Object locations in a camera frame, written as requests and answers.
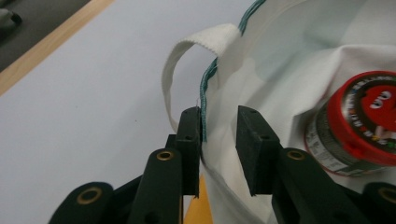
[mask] bag handle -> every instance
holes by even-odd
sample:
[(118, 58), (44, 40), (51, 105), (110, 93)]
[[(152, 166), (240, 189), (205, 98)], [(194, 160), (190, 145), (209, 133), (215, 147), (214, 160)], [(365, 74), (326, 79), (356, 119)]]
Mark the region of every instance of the bag handle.
[(171, 113), (171, 87), (177, 62), (195, 44), (212, 51), (218, 58), (221, 58), (226, 49), (240, 36), (239, 29), (227, 23), (190, 35), (174, 46), (163, 68), (162, 84), (166, 112), (175, 132), (177, 132), (178, 123), (172, 118)]

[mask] gray floor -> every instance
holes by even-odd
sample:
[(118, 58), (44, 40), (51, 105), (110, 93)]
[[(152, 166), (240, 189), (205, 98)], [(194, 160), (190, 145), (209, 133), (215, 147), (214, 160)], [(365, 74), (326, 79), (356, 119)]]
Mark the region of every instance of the gray floor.
[(0, 27), (0, 72), (47, 34), (71, 17), (89, 0), (8, 0), (3, 8), (18, 13), (23, 22)]

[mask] white tote bag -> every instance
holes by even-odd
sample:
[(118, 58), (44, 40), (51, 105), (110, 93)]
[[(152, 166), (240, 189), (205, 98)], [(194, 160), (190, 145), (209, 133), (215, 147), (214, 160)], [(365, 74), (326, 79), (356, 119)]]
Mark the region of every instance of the white tote bag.
[[(197, 83), (214, 223), (269, 223), (274, 218), (270, 196), (249, 194), (235, 150), (237, 107), (261, 112), (283, 147), (304, 149), (304, 128), (320, 102), (357, 74), (396, 71), (395, 11), (393, 0), (259, 0), (239, 27), (209, 28), (175, 46), (163, 70), (174, 129), (170, 92), (177, 61), (194, 44), (218, 57)], [(396, 185), (395, 173), (392, 168), (359, 178), (329, 175), (361, 191), (373, 181)]]

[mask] red jar lid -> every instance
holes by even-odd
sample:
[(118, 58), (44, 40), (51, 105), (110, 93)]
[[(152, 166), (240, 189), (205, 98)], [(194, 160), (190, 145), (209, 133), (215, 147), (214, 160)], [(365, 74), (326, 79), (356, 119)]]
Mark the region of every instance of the red jar lid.
[(396, 165), (396, 73), (354, 76), (332, 96), (327, 114), (334, 137), (353, 157)]

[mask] jar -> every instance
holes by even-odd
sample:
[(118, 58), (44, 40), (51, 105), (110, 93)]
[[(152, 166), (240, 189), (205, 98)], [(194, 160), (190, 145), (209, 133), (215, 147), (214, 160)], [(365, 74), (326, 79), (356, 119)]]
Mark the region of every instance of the jar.
[(305, 130), (308, 152), (326, 170), (367, 175), (396, 166), (396, 73), (348, 80)]

